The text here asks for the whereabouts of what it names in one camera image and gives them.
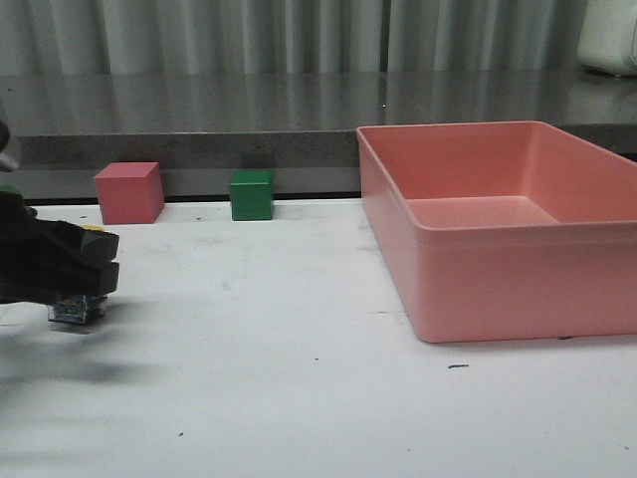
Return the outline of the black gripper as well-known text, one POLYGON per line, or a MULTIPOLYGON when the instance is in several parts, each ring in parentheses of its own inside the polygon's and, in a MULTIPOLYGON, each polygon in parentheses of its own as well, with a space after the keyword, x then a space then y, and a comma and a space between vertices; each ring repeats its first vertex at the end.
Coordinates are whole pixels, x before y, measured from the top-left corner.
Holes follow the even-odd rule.
POLYGON ((3 192, 1 303, 53 305, 72 296, 114 292, 119 263, 112 261, 118 244, 113 233, 41 220, 20 194, 3 192))

